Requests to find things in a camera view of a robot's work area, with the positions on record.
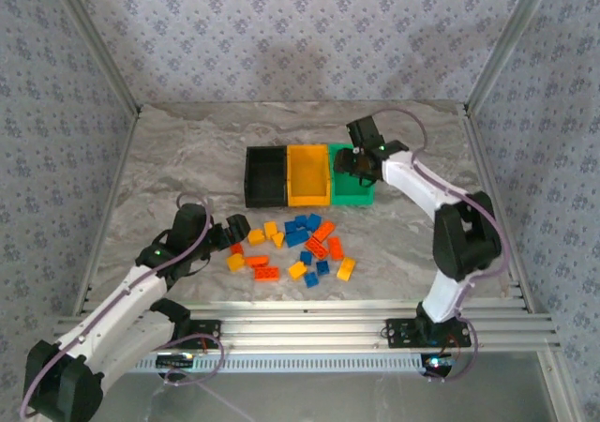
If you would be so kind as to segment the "green plastic bin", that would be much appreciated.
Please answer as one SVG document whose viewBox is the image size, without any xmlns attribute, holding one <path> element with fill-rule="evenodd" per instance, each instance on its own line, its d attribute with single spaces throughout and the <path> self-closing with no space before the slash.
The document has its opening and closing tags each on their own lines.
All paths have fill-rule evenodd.
<svg viewBox="0 0 600 422">
<path fill-rule="evenodd" d="M 356 177 L 338 173 L 334 169 L 336 154 L 342 148 L 350 148 L 349 144 L 332 143 L 328 145 L 329 166 L 331 174 L 331 205 L 371 205 L 374 201 L 375 186 L 367 186 Z"/>
</svg>

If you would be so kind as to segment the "yellow plastic bin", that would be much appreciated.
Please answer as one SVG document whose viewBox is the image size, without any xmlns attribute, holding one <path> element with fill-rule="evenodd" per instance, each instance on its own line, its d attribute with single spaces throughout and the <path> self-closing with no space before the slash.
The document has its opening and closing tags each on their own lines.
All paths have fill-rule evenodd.
<svg viewBox="0 0 600 422">
<path fill-rule="evenodd" d="M 326 144 L 287 146 L 288 206 L 329 206 L 331 174 Z"/>
</svg>

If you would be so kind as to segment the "black plastic bin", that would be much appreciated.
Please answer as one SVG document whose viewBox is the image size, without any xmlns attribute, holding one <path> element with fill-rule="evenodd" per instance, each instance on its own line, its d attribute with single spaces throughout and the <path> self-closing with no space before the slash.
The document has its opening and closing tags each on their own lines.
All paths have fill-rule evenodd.
<svg viewBox="0 0 600 422">
<path fill-rule="evenodd" d="M 288 205 L 286 145 L 247 148 L 244 195 L 247 208 Z"/>
</svg>

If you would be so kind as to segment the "small circuit board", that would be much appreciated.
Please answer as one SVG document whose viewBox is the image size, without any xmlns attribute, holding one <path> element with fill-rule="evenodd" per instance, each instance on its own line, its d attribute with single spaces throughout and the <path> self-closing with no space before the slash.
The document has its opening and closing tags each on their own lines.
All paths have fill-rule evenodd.
<svg viewBox="0 0 600 422">
<path fill-rule="evenodd" d="M 159 353 L 155 360 L 156 369 L 190 369 L 194 355 L 190 353 Z"/>
<path fill-rule="evenodd" d="M 451 372 L 455 360 L 450 354 L 422 354 L 422 375 L 432 379 L 445 379 Z"/>
</svg>

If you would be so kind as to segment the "aluminium table side rail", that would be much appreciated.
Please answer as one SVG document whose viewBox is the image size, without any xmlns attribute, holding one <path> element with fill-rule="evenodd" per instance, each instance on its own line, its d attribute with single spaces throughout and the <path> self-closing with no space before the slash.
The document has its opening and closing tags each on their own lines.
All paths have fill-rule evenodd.
<svg viewBox="0 0 600 422">
<path fill-rule="evenodd" d="M 106 238 L 108 229 L 110 227 L 110 222 L 112 218 L 112 212 L 115 207 L 118 190 L 120 187 L 121 179 L 123 176 L 123 172 L 126 167 L 126 162 L 128 160 L 128 152 L 131 147 L 131 143 L 134 137 L 135 128 L 137 122 L 140 118 L 140 113 L 142 111 L 142 106 L 138 106 L 135 108 L 135 112 L 132 115 L 130 120 L 129 128 L 127 129 L 127 136 L 125 138 L 125 143 L 123 149 L 121 151 L 119 160 L 116 165 L 116 170 L 112 179 L 112 185 L 110 188 L 110 192 L 108 194 L 107 202 L 103 207 L 102 215 L 100 219 L 99 229 L 97 231 L 94 243 L 91 248 L 90 256 L 86 263 L 82 280 L 80 282 L 80 286 L 78 289 L 77 297 L 75 299 L 75 303 L 71 312 L 72 316 L 79 316 L 83 313 L 83 307 L 86 301 L 86 297 L 88 295 L 90 285 L 93 281 L 95 274 L 98 271 L 98 264 L 100 255 L 102 252 L 104 240 Z"/>
<path fill-rule="evenodd" d="M 484 190 L 489 194 L 494 206 L 496 220 L 502 228 L 507 246 L 503 249 L 509 253 L 507 276 L 512 282 L 519 285 L 521 296 L 524 300 L 525 308 L 528 312 L 537 313 L 539 311 L 536 300 L 533 296 L 523 263 L 518 254 L 516 239 L 511 231 L 510 223 L 505 212 L 501 193 L 499 192 L 493 168 L 486 152 L 484 141 L 477 126 L 476 121 L 470 116 L 468 107 L 465 104 L 458 104 L 457 110 L 462 116 L 466 138 L 472 149 L 472 157 L 476 164 L 476 169 L 480 182 Z"/>
</svg>

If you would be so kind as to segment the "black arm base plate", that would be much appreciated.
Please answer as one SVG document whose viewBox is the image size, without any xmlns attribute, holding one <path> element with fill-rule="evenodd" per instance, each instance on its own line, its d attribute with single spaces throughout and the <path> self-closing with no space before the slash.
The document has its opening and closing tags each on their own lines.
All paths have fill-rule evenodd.
<svg viewBox="0 0 600 422">
<path fill-rule="evenodd" d="M 221 334 L 221 320 L 215 319 L 204 319 L 197 320 L 193 319 L 189 323 L 187 334 L 205 334 L 209 335 L 210 338 L 195 338 L 189 339 L 183 343 L 185 348 L 201 349 L 201 350 L 217 350 L 218 345 L 214 339 L 220 339 Z"/>
<path fill-rule="evenodd" d="M 382 330 L 388 347 L 395 348 L 439 348 L 450 344 L 471 347 L 468 326 L 452 318 L 444 323 L 433 324 L 425 318 L 387 319 Z"/>
</svg>

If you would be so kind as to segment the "wide aluminium mounting rail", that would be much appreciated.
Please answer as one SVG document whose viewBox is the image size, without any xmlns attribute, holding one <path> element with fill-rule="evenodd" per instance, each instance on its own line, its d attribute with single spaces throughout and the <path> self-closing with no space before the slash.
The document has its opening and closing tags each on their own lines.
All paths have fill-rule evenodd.
<svg viewBox="0 0 600 422">
<path fill-rule="evenodd" d="M 195 319 L 221 322 L 221 341 L 234 353 L 366 353 L 384 351 L 384 322 L 409 318 L 412 301 L 262 301 L 188 304 Z M 462 314 L 480 352 L 556 351 L 551 317 L 531 313 L 521 298 L 475 298 Z"/>
</svg>

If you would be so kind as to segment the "aluminium frame post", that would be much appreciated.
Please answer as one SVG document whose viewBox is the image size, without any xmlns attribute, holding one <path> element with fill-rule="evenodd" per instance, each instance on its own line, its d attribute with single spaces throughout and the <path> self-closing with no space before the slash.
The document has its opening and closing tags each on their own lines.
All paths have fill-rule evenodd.
<svg viewBox="0 0 600 422">
<path fill-rule="evenodd" d="M 477 114 L 543 0 L 517 0 L 471 93 L 465 101 L 468 116 Z"/>
</svg>

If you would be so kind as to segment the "aluminium frame leg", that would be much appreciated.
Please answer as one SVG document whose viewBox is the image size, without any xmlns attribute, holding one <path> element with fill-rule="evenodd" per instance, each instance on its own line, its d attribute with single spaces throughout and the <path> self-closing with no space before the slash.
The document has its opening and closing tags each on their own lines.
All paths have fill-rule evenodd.
<svg viewBox="0 0 600 422">
<path fill-rule="evenodd" d="M 545 350 L 538 360 L 557 421 L 580 422 L 578 397 L 563 354 Z"/>
</svg>

